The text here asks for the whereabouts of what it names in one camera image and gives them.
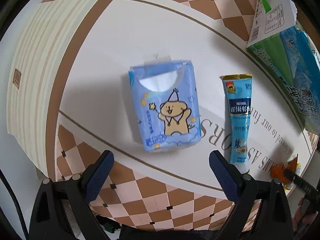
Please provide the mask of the orange snack bag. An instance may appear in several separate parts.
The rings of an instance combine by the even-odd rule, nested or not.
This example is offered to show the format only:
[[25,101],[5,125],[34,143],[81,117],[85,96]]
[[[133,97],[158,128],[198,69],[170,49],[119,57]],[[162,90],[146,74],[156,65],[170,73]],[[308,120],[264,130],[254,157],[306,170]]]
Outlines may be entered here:
[[277,164],[271,167],[270,176],[273,179],[278,179],[283,184],[289,184],[293,182],[293,178],[296,174],[297,164],[298,156],[287,163]]

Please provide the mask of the blue milk powder sachet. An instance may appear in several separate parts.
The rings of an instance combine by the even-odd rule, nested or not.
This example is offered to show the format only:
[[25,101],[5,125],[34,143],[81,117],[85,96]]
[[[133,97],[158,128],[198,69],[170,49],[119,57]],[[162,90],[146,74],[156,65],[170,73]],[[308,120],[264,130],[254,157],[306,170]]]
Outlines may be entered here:
[[240,173],[249,172],[248,134],[251,120],[252,75],[221,77],[231,120],[231,156],[229,163]]

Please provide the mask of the blue cartoon tissue pack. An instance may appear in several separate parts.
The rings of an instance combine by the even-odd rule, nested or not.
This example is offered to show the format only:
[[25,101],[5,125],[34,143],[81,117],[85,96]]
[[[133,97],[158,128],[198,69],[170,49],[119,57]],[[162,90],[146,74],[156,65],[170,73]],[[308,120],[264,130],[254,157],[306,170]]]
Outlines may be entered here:
[[201,140],[200,108],[191,61],[167,61],[129,70],[144,150],[170,151]]

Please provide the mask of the checkered tablecloth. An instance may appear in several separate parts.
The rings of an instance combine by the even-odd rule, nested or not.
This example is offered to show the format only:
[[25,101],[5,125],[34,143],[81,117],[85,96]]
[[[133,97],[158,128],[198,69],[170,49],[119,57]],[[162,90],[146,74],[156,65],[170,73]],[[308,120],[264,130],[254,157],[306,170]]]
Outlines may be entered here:
[[114,167],[91,208],[145,230],[218,229],[231,213],[209,167],[232,136],[221,77],[252,74],[250,174],[297,157],[318,137],[246,51],[257,0],[34,0],[17,32],[7,129],[54,181],[104,150]]

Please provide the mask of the green blue milk carton box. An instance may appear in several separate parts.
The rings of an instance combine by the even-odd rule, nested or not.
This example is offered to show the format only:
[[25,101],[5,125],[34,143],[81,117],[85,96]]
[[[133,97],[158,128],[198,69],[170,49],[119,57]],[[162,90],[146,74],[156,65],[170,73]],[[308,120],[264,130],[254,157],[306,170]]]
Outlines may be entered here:
[[319,53],[292,0],[257,0],[247,44],[283,87],[304,128],[319,134]]

